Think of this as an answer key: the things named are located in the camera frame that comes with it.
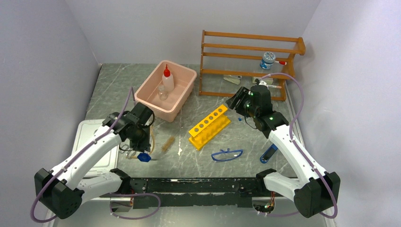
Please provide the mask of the blue funnel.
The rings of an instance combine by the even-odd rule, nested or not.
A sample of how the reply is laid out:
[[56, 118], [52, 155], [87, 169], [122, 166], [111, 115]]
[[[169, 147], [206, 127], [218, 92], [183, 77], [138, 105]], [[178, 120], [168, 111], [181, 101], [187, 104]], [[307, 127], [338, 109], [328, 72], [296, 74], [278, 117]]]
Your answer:
[[139, 153], [137, 159], [141, 162], [149, 162], [152, 158], [148, 153]]

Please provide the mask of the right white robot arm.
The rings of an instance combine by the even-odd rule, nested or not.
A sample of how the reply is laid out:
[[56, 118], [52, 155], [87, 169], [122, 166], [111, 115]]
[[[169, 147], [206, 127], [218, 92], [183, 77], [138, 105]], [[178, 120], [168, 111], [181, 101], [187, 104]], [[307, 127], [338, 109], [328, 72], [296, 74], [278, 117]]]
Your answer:
[[266, 86], [240, 87], [226, 104], [241, 116], [253, 119], [256, 129], [277, 147], [297, 176], [292, 179], [273, 169], [264, 171], [255, 183], [259, 195], [277, 192], [293, 201], [298, 212], [306, 218], [337, 208], [340, 177], [336, 172], [327, 172], [300, 144], [289, 121], [273, 110]]

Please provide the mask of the small glass flask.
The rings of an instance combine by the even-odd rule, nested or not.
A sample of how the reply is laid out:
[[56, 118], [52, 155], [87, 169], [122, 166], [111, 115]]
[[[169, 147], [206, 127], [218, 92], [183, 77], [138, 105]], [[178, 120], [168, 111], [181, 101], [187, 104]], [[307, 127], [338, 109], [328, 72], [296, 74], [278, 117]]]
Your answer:
[[167, 100], [168, 92], [167, 92], [167, 90], [166, 90], [164, 85], [159, 85], [158, 86], [158, 97], [162, 101]]

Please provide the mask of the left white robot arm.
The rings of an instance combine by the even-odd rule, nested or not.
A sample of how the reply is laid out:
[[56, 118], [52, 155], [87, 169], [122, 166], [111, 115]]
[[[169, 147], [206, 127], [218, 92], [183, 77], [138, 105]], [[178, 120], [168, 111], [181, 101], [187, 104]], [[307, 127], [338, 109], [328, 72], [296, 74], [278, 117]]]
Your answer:
[[152, 125], [148, 121], [154, 122], [154, 119], [154, 112], [142, 103], [130, 111], [114, 112], [79, 151], [51, 170], [38, 170], [34, 175], [36, 198], [31, 207], [31, 219], [40, 222], [34, 215], [38, 202], [55, 217], [66, 219], [91, 199], [109, 193], [123, 197], [132, 192], [131, 177], [118, 168], [89, 179], [85, 175], [105, 154], [126, 140], [131, 149], [140, 152], [141, 160], [148, 162]]

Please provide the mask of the metal crucible tongs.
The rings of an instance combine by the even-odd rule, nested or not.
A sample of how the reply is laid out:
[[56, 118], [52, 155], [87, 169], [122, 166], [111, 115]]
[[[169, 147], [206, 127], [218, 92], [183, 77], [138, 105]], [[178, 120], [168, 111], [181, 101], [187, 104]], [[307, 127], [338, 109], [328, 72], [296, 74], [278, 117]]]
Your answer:
[[120, 154], [125, 154], [126, 158], [130, 158], [134, 152], [133, 148], [131, 148], [128, 144], [125, 143], [119, 144], [118, 151]]

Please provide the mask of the blue safety glasses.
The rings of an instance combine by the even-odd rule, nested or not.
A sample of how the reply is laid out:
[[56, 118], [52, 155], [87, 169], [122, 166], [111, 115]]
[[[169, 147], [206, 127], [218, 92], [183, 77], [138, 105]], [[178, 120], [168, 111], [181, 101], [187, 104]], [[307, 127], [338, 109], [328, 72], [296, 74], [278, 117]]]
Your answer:
[[242, 149], [230, 150], [227, 148], [226, 150], [221, 149], [219, 152], [212, 153], [210, 156], [215, 162], [227, 162], [238, 159], [243, 152]]

